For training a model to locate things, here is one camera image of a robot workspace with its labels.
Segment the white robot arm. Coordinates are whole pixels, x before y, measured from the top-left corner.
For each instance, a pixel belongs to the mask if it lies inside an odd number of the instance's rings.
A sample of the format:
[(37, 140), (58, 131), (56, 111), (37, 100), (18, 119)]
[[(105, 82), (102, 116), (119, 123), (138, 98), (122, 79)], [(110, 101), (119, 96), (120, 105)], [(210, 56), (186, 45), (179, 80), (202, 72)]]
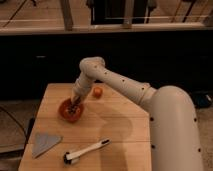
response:
[(152, 171), (204, 171), (197, 115), (186, 91), (122, 76), (108, 70), (101, 57), (84, 58), (79, 68), (74, 101), (84, 100), (99, 80), (148, 112)]

